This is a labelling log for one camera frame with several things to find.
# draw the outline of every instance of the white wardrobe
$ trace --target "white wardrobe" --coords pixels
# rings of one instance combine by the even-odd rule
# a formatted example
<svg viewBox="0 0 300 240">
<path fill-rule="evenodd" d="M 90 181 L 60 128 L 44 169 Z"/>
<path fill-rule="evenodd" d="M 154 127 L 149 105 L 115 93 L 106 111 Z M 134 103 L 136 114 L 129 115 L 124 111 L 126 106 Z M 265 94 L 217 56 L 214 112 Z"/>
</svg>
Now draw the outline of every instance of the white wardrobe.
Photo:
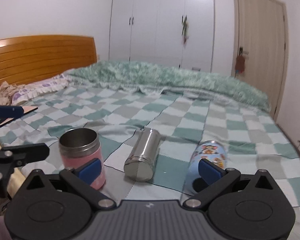
<svg viewBox="0 0 300 240">
<path fill-rule="evenodd" d="M 213 0 L 113 0 L 109 59 L 210 72 L 213 33 Z"/>
</svg>

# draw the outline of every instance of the white wall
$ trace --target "white wall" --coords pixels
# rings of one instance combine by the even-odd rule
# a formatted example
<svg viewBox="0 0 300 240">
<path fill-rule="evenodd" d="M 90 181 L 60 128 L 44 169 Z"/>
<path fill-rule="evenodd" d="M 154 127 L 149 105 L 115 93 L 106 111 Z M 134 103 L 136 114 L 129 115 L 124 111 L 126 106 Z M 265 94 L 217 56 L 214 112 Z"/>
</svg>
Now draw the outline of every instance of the white wall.
<svg viewBox="0 0 300 240">
<path fill-rule="evenodd" d="M 0 0 L 0 39 L 37 34 L 93 36 L 108 59 L 112 0 Z"/>
<path fill-rule="evenodd" d="M 297 141 L 300 140 L 300 0 L 285 0 L 285 2 L 289 25 L 289 60 L 277 123 L 298 145 Z"/>
<path fill-rule="evenodd" d="M 234 52 L 234 0 L 215 0 L 212 72 L 231 75 Z"/>
</svg>

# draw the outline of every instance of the silver thermos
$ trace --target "silver thermos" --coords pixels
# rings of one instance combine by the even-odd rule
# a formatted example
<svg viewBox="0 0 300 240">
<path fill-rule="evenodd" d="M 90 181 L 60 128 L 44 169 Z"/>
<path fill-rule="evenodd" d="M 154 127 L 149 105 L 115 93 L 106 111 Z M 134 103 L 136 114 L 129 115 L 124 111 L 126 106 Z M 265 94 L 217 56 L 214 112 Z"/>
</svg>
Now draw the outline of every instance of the silver thermos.
<svg viewBox="0 0 300 240">
<path fill-rule="evenodd" d="M 158 156 L 161 135 L 157 130 L 144 128 L 133 147 L 131 154 L 124 163 L 124 173 L 138 182 L 152 178 Z"/>
</svg>

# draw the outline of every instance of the pink cup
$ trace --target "pink cup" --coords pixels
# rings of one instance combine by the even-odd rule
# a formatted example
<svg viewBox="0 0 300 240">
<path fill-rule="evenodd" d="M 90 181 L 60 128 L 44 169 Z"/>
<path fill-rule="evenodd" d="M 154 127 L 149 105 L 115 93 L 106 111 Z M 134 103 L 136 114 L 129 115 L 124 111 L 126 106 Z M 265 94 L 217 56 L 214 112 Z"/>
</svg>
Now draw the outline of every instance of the pink cup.
<svg viewBox="0 0 300 240">
<path fill-rule="evenodd" d="M 100 189 L 106 181 L 98 134 L 88 128 L 71 129 L 60 137 L 59 150 L 65 167 L 79 168 L 93 158 L 101 161 L 102 169 L 91 187 Z"/>
</svg>

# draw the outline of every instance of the headboard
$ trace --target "headboard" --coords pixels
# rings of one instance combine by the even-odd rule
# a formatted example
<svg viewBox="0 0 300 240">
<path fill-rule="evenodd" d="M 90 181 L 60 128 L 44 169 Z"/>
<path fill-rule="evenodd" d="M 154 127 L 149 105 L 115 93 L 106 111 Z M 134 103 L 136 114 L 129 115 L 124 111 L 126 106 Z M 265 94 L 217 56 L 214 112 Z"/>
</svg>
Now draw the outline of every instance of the headboard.
<svg viewBox="0 0 300 240">
<path fill-rule="evenodd" d="M 24 36 L 0 40 L 0 85 L 29 84 L 97 62 L 92 37 Z"/>
</svg>

